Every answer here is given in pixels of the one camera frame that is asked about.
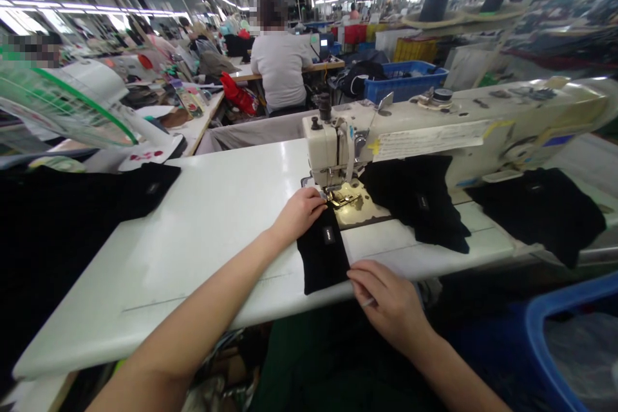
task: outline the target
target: blue plastic crate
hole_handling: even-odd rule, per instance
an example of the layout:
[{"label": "blue plastic crate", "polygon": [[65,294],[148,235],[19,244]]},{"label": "blue plastic crate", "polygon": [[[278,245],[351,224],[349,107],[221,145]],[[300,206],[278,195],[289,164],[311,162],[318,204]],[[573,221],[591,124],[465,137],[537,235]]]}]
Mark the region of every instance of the blue plastic crate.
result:
[{"label": "blue plastic crate", "polygon": [[[383,64],[388,80],[365,80],[365,98],[379,103],[386,95],[395,92],[394,102],[406,101],[426,92],[431,87],[440,87],[449,72],[424,61],[404,61]],[[424,74],[419,77],[403,77],[414,71]]]},{"label": "blue plastic crate", "polygon": [[364,50],[374,50],[375,42],[363,42],[359,44],[359,52],[363,52]]},{"label": "blue plastic crate", "polygon": [[582,306],[618,315],[618,272],[512,304],[446,338],[514,411],[588,412],[556,367],[543,331],[548,317]]},{"label": "blue plastic crate", "polygon": [[339,42],[334,42],[329,51],[331,55],[339,56],[341,54],[341,44]]}]

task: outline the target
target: person's left hand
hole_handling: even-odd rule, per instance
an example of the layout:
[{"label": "person's left hand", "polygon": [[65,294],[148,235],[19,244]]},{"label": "person's left hand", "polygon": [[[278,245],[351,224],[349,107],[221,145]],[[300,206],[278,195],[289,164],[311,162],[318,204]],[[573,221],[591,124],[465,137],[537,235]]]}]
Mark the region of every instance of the person's left hand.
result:
[{"label": "person's left hand", "polygon": [[298,190],[288,200],[270,231],[285,247],[302,236],[327,208],[326,202],[313,187]]}]

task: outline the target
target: sewing machine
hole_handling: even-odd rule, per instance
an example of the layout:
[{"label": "sewing machine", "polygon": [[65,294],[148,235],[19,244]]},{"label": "sewing machine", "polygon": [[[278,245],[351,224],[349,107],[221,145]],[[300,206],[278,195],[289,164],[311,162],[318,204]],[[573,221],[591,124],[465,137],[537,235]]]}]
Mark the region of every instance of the sewing machine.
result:
[{"label": "sewing machine", "polygon": [[363,100],[303,119],[316,186],[338,209],[362,202],[337,211],[342,229],[388,218],[358,181],[369,162],[451,155],[445,180],[455,197],[464,187],[542,166],[577,135],[618,115],[618,83],[606,78],[553,77],[456,93],[436,89],[396,103],[389,97],[379,105]]}]

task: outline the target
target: black cloth stack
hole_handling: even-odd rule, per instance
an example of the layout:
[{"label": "black cloth stack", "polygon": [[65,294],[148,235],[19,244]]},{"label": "black cloth stack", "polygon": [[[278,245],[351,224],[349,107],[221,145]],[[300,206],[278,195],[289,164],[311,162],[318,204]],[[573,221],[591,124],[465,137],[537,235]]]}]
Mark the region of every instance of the black cloth stack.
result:
[{"label": "black cloth stack", "polygon": [[526,171],[466,193],[514,238],[527,245],[541,243],[569,268],[606,228],[596,203],[556,168]]},{"label": "black cloth stack", "polygon": [[423,155],[371,163],[360,176],[377,205],[414,228],[417,241],[467,254],[470,231],[446,187],[452,156]]},{"label": "black cloth stack", "polygon": [[154,163],[124,174],[48,167],[0,173],[0,395],[19,356],[116,226],[149,214],[178,175],[179,167]]}]

